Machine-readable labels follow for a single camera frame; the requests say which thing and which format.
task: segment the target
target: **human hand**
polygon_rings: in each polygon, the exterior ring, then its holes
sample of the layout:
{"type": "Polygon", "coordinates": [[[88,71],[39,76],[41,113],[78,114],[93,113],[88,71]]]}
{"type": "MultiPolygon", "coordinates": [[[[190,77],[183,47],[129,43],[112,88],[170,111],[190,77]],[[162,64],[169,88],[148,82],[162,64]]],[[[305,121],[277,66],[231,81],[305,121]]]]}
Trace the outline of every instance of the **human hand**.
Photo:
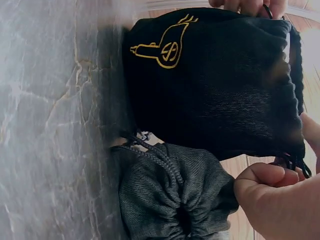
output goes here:
{"type": "Polygon", "coordinates": [[[241,14],[249,16],[257,16],[261,14],[263,17],[268,17],[263,4],[269,6],[274,19],[280,19],[288,6],[288,0],[209,0],[209,3],[214,8],[219,8],[224,5],[225,10],[238,12],[241,8],[241,14]]]}
{"type": "MultiPolygon", "coordinates": [[[[305,113],[301,120],[320,173],[320,125],[305,113]]],[[[306,180],[301,169],[256,163],[239,175],[234,192],[253,228],[267,240],[319,239],[320,174],[306,180]]]]}

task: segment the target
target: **drawstring pouch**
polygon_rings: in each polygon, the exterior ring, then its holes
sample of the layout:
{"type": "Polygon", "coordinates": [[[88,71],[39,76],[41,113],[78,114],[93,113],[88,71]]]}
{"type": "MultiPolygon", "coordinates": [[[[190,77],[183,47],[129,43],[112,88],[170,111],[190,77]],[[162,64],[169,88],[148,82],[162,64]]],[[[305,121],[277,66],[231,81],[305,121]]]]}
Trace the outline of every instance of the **drawstring pouch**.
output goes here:
{"type": "Polygon", "coordinates": [[[300,40],[289,21],[214,8],[139,20],[122,48],[137,128],[220,161],[279,157],[308,178],[300,40]]]}
{"type": "Polygon", "coordinates": [[[135,157],[119,188],[122,220],[130,239],[229,239],[227,217],[238,209],[234,178],[212,153],[127,138],[131,145],[113,150],[135,157]]]}

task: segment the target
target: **gray denim fabric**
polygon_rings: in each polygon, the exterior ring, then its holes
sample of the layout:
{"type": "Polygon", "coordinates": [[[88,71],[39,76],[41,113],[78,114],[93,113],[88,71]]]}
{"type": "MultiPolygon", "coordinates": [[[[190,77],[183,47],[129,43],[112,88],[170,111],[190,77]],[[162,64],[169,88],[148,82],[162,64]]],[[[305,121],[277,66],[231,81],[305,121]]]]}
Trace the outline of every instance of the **gray denim fabric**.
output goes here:
{"type": "Polygon", "coordinates": [[[229,239],[227,217],[239,206],[234,178],[214,155],[167,143],[136,154],[119,189],[132,240],[229,239]]]}

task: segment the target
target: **gold embroidered logo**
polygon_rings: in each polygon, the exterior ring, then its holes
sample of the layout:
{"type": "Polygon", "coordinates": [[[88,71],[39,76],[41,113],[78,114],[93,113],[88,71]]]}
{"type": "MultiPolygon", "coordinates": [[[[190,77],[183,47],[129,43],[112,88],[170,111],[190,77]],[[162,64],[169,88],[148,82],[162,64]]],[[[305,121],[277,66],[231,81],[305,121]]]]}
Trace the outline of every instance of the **gold embroidered logo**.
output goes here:
{"type": "Polygon", "coordinates": [[[168,27],[160,40],[159,44],[155,42],[148,44],[139,44],[130,47],[130,51],[141,58],[156,59],[157,63],[165,69],[175,68],[180,60],[182,52],[182,40],[186,29],[190,23],[195,23],[194,16],[189,18],[189,14],[178,23],[168,27]]]}

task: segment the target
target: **marble surface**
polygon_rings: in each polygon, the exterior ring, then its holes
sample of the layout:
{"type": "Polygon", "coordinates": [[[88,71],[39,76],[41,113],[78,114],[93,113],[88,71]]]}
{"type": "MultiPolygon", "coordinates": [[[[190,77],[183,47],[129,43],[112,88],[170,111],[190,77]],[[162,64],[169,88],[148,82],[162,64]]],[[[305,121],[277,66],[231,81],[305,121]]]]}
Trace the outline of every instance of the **marble surface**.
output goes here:
{"type": "Polygon", "coordinates": [[[108,151],[132,125],[121,42],[136,5],[1,2],[1,240],[127,239],[108,151]]]}

